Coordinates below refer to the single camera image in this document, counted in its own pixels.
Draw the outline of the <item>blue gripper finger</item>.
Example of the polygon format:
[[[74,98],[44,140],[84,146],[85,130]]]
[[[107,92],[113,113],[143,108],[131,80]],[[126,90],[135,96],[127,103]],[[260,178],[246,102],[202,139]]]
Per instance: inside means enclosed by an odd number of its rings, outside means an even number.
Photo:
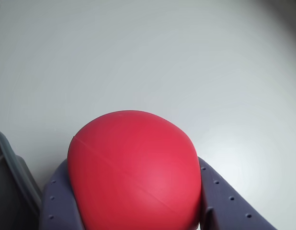
[[[67,160],[64,160],[58,166],[44,187],[40,229],[85,229],[70,185]]]
[[[202,230],[275,230],[218,172],[202,158]]]

